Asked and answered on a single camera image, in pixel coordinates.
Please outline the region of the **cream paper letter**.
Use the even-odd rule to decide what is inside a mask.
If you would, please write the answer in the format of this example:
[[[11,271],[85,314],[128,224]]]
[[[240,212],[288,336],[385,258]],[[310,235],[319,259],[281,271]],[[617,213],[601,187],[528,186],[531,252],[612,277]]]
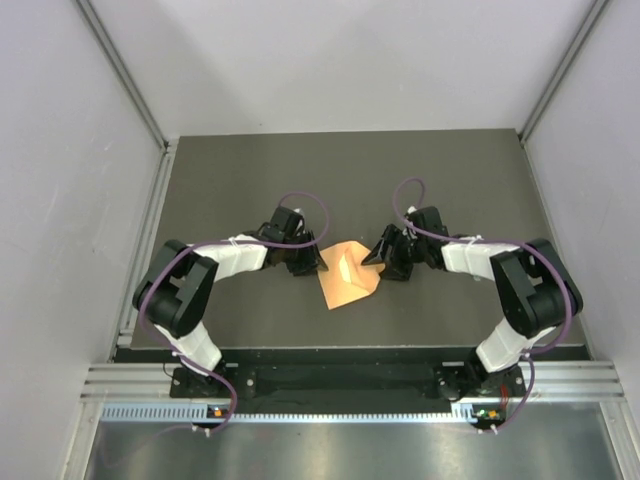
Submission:
[[[347,254],[343,254],[338,262],[338,267],[342,280],[345,283],[351,283],[351,262]]]

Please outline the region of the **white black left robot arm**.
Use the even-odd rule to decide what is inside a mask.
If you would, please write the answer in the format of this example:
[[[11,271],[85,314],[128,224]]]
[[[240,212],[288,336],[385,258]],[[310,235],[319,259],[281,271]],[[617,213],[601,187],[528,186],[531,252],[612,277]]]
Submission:
[[[212,288],[280,263],[294,276],[328,270],[303,213],[283,206],[258,229],[222,241],[197,246],[167,241],[138,284],[132,306],[169,342],[194,387],[216,396],[226,387],[227,374],[203,323]]]

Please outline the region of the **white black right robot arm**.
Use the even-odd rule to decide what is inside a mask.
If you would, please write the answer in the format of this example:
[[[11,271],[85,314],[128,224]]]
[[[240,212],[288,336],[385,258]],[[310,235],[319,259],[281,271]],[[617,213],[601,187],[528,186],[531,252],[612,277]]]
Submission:
[[[436,371],[440,394],[450,401],[492,394],[538,340],[583,308],[575,282],[546,239],[513,245],[480,236],[452,237],[434,206],[409,208],[404,222],[403,228],[386,226],[362,265],[380,266],[381,278],[394,281],[409,280],[420,263],[489,280],[502,308],[500,322],[460,369]]]

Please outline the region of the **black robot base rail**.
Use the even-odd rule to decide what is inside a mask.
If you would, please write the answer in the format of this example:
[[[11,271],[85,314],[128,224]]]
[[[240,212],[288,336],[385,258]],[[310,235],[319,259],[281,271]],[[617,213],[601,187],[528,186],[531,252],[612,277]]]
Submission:
[[[411,393],[426,399],[454,401],[465,394],[515,398],[525,393],[521,370],[473,388],[461,366],[427,363],[267,363],[218,367],[215,373],[233,386],[242,400],[276,394],[315,393]]]

